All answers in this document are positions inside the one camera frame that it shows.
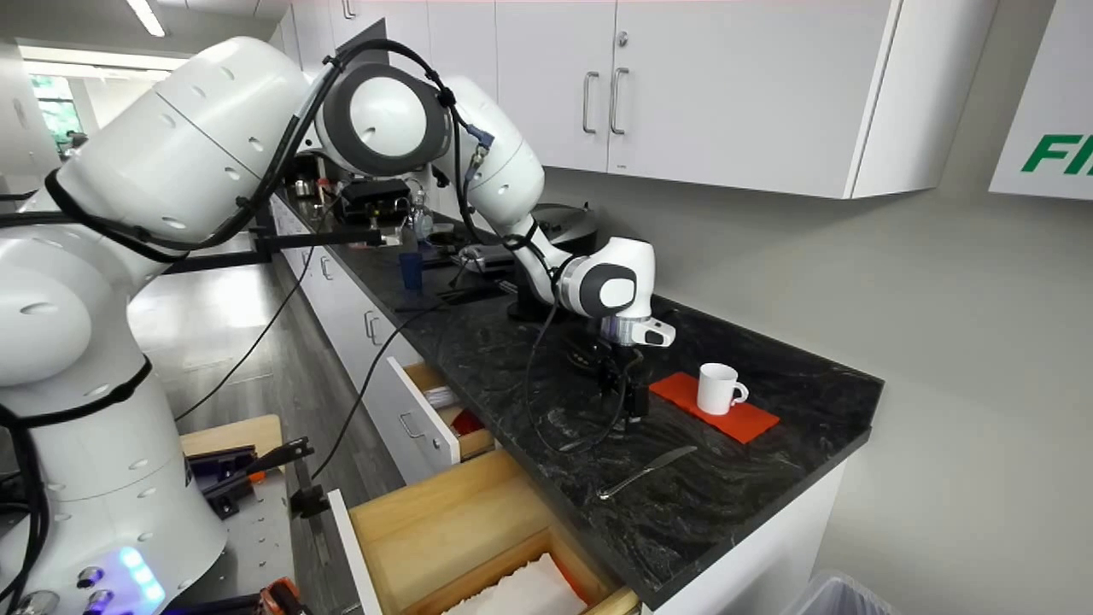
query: floor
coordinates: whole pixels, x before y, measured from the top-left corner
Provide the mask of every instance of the floor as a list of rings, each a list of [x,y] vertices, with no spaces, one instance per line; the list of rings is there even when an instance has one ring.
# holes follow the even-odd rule
[[[293,291],[286,265],[231,265],[155,281],[133,304],[138,342],[155,361],[155,379],[181,413],[203,398],[252,345],[279,301]],[[355,391],[329,347],[305,298],[289,298],[249,361],[196,408],[181,431],[203,431],[257,413],[279,413],[285,432],[313,445],[310,468],[329,453]],[[403,485],[367,413],[355,413],[338,459],[319,478],[367,503]],[[293,522],[298,578],[313,610],[355,610],[333,522]]]

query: white mug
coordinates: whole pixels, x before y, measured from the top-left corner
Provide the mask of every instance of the white mug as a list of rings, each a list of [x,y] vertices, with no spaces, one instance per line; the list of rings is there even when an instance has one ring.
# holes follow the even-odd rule
[[[738,367],[725,361],[705,361],[697,375],[697,406],[705,413],[725,415],[734,404],[748,398],[748,385],[742,383]]]

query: open drawer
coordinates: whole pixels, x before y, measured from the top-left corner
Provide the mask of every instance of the open drawer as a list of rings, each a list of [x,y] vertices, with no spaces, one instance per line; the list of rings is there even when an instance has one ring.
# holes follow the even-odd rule
[[[443,610],[550,554],[596,615],[640,609],[536,494],[507,451],[348,509],[333,490],[367,615]]]
[[[430,404],[443,379],[424,365],[403,365],[396,356],[383,356],[374,391],[367,398],[370,415],[407,483],[441,475],[493,447],[493,432],[458,406],[458,398]]]

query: sign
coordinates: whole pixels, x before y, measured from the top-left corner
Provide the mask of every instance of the sign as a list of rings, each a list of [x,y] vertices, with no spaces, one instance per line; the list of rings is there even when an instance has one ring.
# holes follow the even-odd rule
[[[1059,0],[989,192],[1093,202],[1093,3]]]

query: black granite countertop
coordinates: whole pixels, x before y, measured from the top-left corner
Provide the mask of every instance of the black granite countertop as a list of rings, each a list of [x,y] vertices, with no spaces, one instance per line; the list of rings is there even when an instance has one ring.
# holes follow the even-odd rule
[[[310,229],[335,229],[329,218],[302,218]],[[396,248],[333,247],[333,252],[522,460],[584,546],[651,609],[861,447],[882,397],[876,375],[656,301],[656,313],[672,320],[679,337],[667,352],[646,352],[650,379],[728,361],[748,383],[753,404],[783,420],[742,447],[650,397],[646,422],[608,432],[621,397],[574,365],[586,320],[557,320],[526,367],[540,324],[509,320],[512,298],[443,304],[438,298],[454,271],[427,271],[424,291],[410,293]],[[697,453],[633,483],[608,503],[599,494],[679,445],[697,445]]]

